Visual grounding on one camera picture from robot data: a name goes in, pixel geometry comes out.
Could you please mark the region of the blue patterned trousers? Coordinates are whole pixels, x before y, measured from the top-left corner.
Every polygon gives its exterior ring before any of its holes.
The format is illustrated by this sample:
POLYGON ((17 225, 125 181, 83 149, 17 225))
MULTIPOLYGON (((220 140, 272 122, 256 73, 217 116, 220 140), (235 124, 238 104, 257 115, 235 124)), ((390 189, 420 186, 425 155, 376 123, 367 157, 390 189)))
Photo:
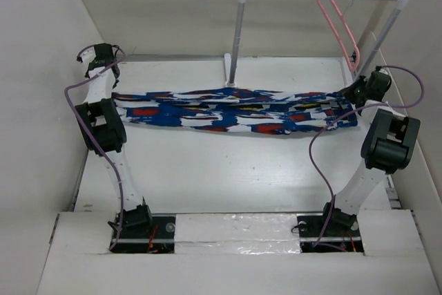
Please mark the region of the blue patterned trousers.
POLYGON ((352 103, 339 92, 217 88, 112 94, 123 122, 219 133, 289 135, 355 127, 352 103))

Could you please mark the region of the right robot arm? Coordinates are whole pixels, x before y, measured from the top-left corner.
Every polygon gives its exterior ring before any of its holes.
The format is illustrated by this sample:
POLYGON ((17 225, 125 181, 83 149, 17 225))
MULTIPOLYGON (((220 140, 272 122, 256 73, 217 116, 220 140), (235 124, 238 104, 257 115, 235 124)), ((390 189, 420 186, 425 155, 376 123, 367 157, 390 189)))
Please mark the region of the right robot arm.
POLYGON ((361 162, 347 185, 331 196, 319 218, 321 231, 329 236, 347 231, 356 222, 360 208, 376 186, 398 170, 408 166, 421 127, 421 121, 399 113, 404 106, 383 101, 392 85, 387 66, 377 66, 369 77, 359 77, 341 90, 367 125, 361 147, 361 162))

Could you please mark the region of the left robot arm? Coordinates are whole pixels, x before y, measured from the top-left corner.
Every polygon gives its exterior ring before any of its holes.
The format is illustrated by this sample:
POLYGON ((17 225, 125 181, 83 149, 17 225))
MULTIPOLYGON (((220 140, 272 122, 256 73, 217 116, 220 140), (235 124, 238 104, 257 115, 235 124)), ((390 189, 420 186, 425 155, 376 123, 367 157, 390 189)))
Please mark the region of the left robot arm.
POLYGON ((88 61, 88 92, 83 103, 75 106, 79 125, 89 150, 106 163, 120 204, 120 213, 110 225, 115 231, 133 231, 139 237, 149 236, 154 228, 151 211, 137 192, 128 167, 124 145, 126 131, 111 95, 119 81, 116 45, 101 43, 89 46, 77 55, 77 61, 88 61))

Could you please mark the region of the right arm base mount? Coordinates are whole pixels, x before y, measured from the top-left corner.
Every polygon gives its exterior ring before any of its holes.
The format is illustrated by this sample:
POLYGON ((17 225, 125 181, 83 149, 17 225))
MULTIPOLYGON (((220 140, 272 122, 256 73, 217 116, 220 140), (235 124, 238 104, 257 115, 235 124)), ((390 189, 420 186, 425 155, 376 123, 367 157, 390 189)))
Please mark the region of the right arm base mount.
POLYGON ((343 213, 330 202, 321 213, 297 214, 291 233, 299 235, 302 253, 364 252, 356 215, 343 213))

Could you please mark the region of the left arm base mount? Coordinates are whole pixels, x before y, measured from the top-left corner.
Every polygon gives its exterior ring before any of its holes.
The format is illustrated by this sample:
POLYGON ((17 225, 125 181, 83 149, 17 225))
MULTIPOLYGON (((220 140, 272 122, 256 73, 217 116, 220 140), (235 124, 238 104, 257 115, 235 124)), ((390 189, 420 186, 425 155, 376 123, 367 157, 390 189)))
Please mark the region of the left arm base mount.
POLYGON ((123 230, 114 254, 173 254, 175 252, 175 214, 154 214, 151 230, 123 230))

